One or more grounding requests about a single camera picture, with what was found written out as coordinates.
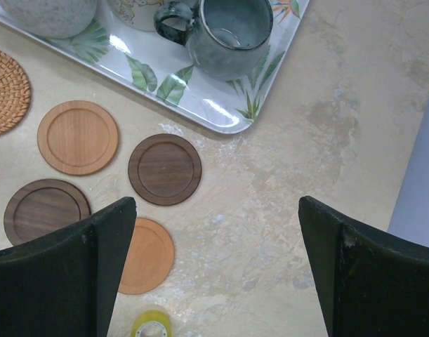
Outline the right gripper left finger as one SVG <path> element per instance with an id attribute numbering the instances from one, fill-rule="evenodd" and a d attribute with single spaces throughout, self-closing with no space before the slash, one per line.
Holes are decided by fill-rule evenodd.
<path id="1" fill-rule="evenodd" d="M 0 336 L 106 336 L 135 221 L 123 197 L 0 250 Z"/>

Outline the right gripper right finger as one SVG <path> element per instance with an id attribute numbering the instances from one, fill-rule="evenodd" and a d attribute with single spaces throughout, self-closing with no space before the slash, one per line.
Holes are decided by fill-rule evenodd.
<path id="1" fill-rule="evenodd" d="M 311 196 L 298 218 L 329 336 L 429 336 L 429 248 Z"/>

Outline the dark walnut round coaster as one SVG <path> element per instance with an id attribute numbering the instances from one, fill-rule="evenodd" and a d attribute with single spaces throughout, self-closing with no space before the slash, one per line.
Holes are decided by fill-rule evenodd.
<path id="1" fill-rule="evenodd" d="M 77 186 L 58 179 L 35 180 L 11 197 L 4 212 L 4 230 L 16 246 L 90 215 L 90 203 Z"/>

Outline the light wood round coaster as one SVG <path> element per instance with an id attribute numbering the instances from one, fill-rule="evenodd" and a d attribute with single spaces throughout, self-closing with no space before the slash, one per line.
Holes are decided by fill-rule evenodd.
<path id="1" fill-rule="evenodd" d="M 42 157 L 54 169 L 85 176 L 113 160 L 119 146 L 119 131 L 103 107 L 72 100 L 56 105 L 43 117 L 37 144 Z"/>

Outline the dark wood coaster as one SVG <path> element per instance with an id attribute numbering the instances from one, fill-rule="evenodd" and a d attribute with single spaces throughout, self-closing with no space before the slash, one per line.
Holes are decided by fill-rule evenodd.
<path id="1" fill-rule="evenodd" d="M 145 201 L 172 206 L 195 193 L 202 179 L 202 161 L 189 141 L 160 133 L 145 138 L 132 151 L 128 179 Z"/>

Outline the woven rattan coaster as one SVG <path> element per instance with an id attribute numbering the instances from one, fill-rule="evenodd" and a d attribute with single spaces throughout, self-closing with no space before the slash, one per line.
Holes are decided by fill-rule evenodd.
<path id="1" fill-rule="evenodd" d="M 31 85 L 24 69 L 14 58 L 0 51 L 0 135 L 23 120 L 31 96 Z"/>

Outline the floral serving tray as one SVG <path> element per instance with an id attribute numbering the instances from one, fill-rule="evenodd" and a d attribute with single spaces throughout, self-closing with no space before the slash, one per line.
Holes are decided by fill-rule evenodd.
<path id="1" fill-rule="evenodd" d="M 31 34 L 1 7 L 0 23 L 212 131 L 235 134 L 260 114 L 308 4 L 272 1 L 275 21 L 265 55 L 235 81 L 212 79 L 194 67 L 183 47 L 128 27 L 107 1 L 81 34 L 67 39 Z"/>

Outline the white beige mug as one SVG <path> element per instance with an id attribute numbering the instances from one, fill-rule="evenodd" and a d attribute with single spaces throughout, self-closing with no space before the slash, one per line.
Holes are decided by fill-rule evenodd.
<path id="1" fill-rule="evenodd" d="M 95 17 L 93 0 L 7 0 L 0 7 L 16 23 L 35 35 L 64 39 L 85 30 Z"/>

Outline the green floral mug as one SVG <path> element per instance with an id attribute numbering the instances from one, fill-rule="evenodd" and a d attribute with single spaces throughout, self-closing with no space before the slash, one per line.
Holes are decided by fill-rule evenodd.
<path id="1" fill-rule="evenodd" d="M 154 14 L 169 0 L 109 0 L 116 17 L 125 25 L 144 32 L 153 32 Z"/>

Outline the grey cup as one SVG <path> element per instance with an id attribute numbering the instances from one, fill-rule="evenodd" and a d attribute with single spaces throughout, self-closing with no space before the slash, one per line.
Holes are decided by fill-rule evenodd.
<path id="1" fill-rule="evenodd" d="M 154 14 L 157 33 L 186 47 L 200 70 L 220 81 L 248 74 L 268 47 L 273 12 L 268 0 L 170 1 Z"/>

